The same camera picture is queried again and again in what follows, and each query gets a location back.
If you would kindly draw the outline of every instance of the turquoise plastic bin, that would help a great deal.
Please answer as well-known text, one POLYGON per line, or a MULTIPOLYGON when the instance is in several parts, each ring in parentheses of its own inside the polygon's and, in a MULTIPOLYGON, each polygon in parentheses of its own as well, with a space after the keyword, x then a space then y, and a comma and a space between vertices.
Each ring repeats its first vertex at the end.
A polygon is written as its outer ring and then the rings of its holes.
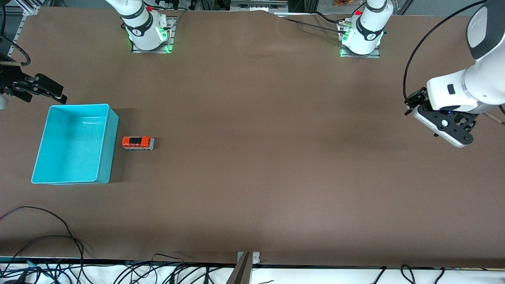
POLYGON ((32 183, 108 183, 118 121, 107 104, 51 106, 32 183))

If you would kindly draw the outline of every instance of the orange toy car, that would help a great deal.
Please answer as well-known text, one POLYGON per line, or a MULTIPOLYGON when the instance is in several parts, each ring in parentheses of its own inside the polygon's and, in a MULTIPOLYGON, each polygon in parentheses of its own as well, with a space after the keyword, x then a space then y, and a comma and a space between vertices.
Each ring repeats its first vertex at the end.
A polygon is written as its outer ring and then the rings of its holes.
POLYGON ((155 139, 149 136, 125 136, 122 141, 126 150, 152 150, 155 148, 155 139))

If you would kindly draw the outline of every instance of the brown tabletop surface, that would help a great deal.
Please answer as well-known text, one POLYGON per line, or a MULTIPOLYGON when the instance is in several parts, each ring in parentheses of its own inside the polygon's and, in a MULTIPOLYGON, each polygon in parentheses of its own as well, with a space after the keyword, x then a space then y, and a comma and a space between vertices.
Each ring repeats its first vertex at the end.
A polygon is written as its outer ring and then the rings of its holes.
MULTIPOLYGON (((457 149, 403 115, 406 61, 440 19, 392 17, 377 60, 340 58, 335 33, 266 12, 186 12, 173 53, 146 55, 130 52, 114 10, 43 8, 19 38, 33 61, 23 70, 62 84, 68 104, 119 115, 111 182, 31 184, 55 102, 10 98, 1 211, 53 210, 89 258, 233 262, 253 250, 276 264, 503 267, 505 127, 480 116, 457 149), (123 150, 125 135, 156 149, 123 150)), ((473 64, 467 22, 420 48, 409 93, 473 64)), ((56 219, 19 211, 0 222, 0 255, 54 233, 56 219)), ((23 255, 78 253, 47 240, 23 255)))

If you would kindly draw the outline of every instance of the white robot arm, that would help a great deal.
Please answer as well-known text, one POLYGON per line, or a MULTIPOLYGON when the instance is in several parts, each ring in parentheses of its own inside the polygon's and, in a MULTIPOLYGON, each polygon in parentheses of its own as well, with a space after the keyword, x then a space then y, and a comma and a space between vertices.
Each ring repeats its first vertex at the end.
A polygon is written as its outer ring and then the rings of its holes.
POLYGON ((391 0, 367 0, 363 13, 346 19, 347 33, 340 37, 341 43, 359 55, 371 53, 380 44, 384 27, 393 14, 391 0))
POLYGON ((167 40, 163 29, 167 17, 146 7, 142 0, 106 0, 125 22, 131 41, 141 50, 150 51, 167 40))
POLYGON ((469 132, 479 113, 505 104, 505 1, 481 6, 466 38, 475 64, 429 80, 406 102, 416 119, 459 148, 473 141, 469 132))

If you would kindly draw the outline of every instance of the brown table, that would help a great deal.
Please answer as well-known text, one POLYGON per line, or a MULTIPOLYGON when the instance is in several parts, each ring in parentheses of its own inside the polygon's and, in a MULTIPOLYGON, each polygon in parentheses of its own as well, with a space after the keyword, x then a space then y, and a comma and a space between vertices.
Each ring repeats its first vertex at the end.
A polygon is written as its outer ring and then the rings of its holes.
MULTIPOLYGON (((299 19, 331 27, 312 16, 299 19)), ((486 117, 456 149, 403 115, 403 69, 436 17, 392 17, 382 58, 340 58, 334 33, 265 12, 184 13, 174 52, 129 51, 113 10, 43 8, 19 44, 65 86, 69 104, 120 117, 111 183, 30 183, 48 107, 0 112, 0 208, 41 206, 67 220, 86 257, 233 262, 259 250, 277 264, 503 267, 505 127, 486 117), (156 138, 151 152, 124 135, 156 138)), ((468 18, 437 30, 408 91, 470 66, 468 18)), ((0 223, 0 254, 64 233, 23 211, 0 223)), ((25 255, 77 256, 71 241, 25 255)))

